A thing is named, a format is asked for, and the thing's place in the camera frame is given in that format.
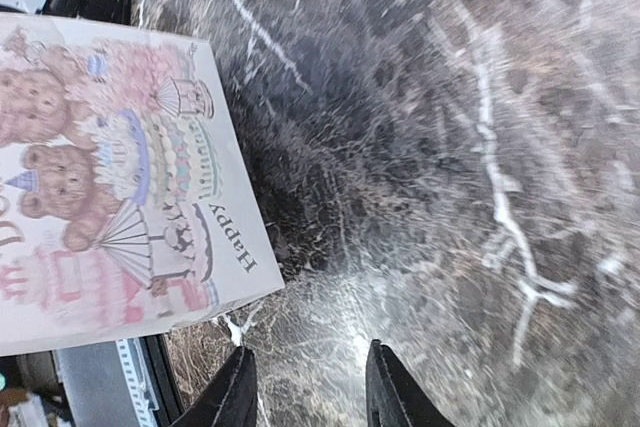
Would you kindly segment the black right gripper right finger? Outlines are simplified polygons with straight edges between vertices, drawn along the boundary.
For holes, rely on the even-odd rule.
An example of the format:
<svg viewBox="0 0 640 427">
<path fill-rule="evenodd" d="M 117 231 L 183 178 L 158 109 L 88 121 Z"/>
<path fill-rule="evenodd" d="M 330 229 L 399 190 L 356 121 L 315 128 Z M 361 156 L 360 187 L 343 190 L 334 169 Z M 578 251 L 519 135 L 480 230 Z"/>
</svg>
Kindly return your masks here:
<svg viewBox="0 0 640 427">
<path fill-rule="evenodd" d="M 366 362 L 369 427 L 453 427 L 431 402 L 394 351 L 371 341 Z"/>
</svg>

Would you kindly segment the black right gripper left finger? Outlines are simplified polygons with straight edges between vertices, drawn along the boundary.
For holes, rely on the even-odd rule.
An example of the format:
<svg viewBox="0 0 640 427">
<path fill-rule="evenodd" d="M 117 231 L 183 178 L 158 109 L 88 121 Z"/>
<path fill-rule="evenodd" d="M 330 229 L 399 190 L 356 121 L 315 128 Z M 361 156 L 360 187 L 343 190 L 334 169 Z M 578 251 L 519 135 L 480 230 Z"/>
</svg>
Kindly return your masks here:
<svg viewBox="0 0 640 427">
<path fill-rule="evenodd" d="M 257 414 L 255 355 L 247 347 L 236 347 L 172 427 L 256 427 Z"/>
</svg>

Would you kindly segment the white paper bag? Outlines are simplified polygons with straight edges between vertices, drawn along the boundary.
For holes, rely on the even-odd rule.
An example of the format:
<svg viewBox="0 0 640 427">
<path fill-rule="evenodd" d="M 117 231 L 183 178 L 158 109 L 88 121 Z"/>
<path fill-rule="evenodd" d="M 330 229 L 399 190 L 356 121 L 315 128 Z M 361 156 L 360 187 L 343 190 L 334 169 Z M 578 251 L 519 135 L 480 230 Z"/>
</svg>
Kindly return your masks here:
<svg viewBox="0 0 640 427">
<path fill-rule="evenodd" d="M 167 332 L 282 289 L 209 43 L 1 17 L 1 352 Z"/>
</svg>

